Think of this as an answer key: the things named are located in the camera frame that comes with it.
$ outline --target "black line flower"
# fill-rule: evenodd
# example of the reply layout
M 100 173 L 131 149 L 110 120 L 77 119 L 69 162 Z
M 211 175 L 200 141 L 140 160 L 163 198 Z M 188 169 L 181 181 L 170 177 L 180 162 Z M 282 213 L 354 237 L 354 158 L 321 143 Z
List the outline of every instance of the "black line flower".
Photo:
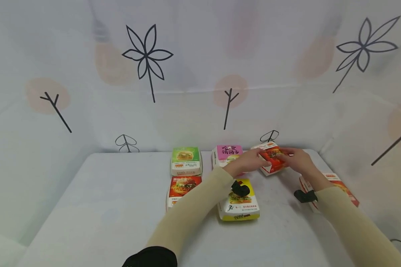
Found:
M 122 56 L 139 61 L 138 63 L 138 78 L 142 79 L 146 73 L 150 80 L 151 94 L 153 96 L 153 103 L 156 103 L 153 92 L 153 84 L 151 81 L 151 73 L 153 72 L 159 79 L 165 80 L 163 77 L 162 68 L 159 66 L 157 61 L 163 61 L 173 56 L 173 53 L 163 49 L 154 49 L 156 46 L 156 25 L 150 27 L 144 37 L 144 42 L 139 36 L 131 29 L 126 26 L 128 36 L 131 39 L 131 43 L 135 49 L 129 49 L 125 51 Z
M 344 78 L 349 73 L 355 62 L 358 66 L 358 69 L 364 72 L 370 63 L 370 53 L 384 53 L 398 49 L 397 45 L 394 43 L 380 39 L 394 27 L 395 23 L 397 23 L 400 17 L 401 16 L 398 16 L 389 20 L 385 24 L 378 27 L 374 33 L 371 33 L 371 22 L 366 17 L 358 33 L 358 41 L 346 42 L 336 47 L 339 51 L 349 54 L 349 56 L 347 56 L 340 63 L 336 71 L 342 70 L 346 67 L 349 68 L 339 84 L 336 86 L 333 93 L 335 93 L 337 88 L 342 84 Z

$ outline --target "black object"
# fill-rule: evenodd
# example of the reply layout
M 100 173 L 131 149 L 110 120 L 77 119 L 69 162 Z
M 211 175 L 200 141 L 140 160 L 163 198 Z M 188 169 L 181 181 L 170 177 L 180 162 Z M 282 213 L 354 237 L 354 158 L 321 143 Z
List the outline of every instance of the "black object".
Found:
M 147 247 L 130 256 L 122 267 L 177 267 L 175 253 L 164 247 Z
M 294 192 L 294 197 L 300 201 L 300 203 L 307 203 L 307 202 L 314 202 L 315 200 L 318 201 L 318 198 L 315 195 L 315 191 L 310 190 L 309 192 L 305 193 L 302 190 L 296 190 Z
M 240 197 L 246 197 L 250 193 L 250 188 L 246 185 L 241 186 L 238 181 L 232 185 L 232 191 Z

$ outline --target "fabric wall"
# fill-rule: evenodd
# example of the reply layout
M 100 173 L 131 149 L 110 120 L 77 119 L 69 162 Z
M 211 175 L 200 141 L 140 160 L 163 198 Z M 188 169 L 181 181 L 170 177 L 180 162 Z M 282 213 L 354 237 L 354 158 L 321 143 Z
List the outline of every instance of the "fabric wall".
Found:
M 401 239 L 401 0 L 0 1 L 0 266 L 92 152 L 270 139 Z

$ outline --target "beige sleeve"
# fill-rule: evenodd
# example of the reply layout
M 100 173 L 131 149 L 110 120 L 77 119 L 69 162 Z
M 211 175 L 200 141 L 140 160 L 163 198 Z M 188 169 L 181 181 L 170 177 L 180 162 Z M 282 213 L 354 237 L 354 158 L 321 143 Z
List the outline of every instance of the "beige sleeve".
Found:
M 200 185 L 187 193 L 163 217 L 146 247 L 166 247 L 180 258 L 181 248 L 209 211 L 231 191 L 233 177 L 215 168 Z
M 318 208 L 333 225 L 356 267 L 400 267 L 401 254 L 338 187 L 316 192 Z

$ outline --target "burger box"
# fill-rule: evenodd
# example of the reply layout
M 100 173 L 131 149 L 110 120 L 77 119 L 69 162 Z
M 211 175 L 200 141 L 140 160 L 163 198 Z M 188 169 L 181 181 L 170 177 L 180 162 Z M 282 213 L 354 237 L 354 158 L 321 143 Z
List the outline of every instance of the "burger box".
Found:
M 223 168 L 243 154 L 242 146 L 219 145 L 212 151 L 212 168 Z
M 200 176 L 176 176 L 171 178 L 167 194 L 166 210 L 172 208 L 185 194 L 202 182 Z
M 271 163 L 270 166 L 260 168 L 260 171 L 262 171 L 264 175 L 269 176 L 272 174 L 276 174 L 277 172 L 281 171 L 283 168 L 286 167 L 285 163 L 276 157 L 277 154 L 282 154 L 282 152 L 280 151 L 279 146 L 275 142 L 270 141 L 267 143 L 251 147 L 251 149 L 255 148 L 261 148 L 265 150 L 266 152 L 260 153 L 260 157 L 263 160 L 269 161 Z
M 236 179 L 241 185 L 246 185 L 250 193 L 240 197 L 230 192 L 227 199 L 218 203 L 218 214 L 223 221 L 254 220 L 260 217 L 260 208 L 249 179 Z
M 334 186 L 337 186 L 340 189 L 342 189 L 349 196 L 350 200 L 356 207 L 360 205 L 359 201 L 352 194 L 352 192 L 349 191 L 349 189 L 342 182 L 342 180 L 340 180 L 337 174 L 323 174 L 323 175 L 328 179 L 328 181 L 332 182 Z M 300 176 L 299 180 L 300 180 L 301 190 L 303 192 L 307 193 L 313 190 L 312 185 L 310 185 L 310 183 L 307 180 L 305 180 L 303 176 Z M 309 202 L 309 205 L 314 213 L 321 213 L 318 209 L 318 202 L 316 200 L 314 202 Z
M 172 176 L 202 174 L 202 156 L 197 146 L 175 147 L 171 158 Z

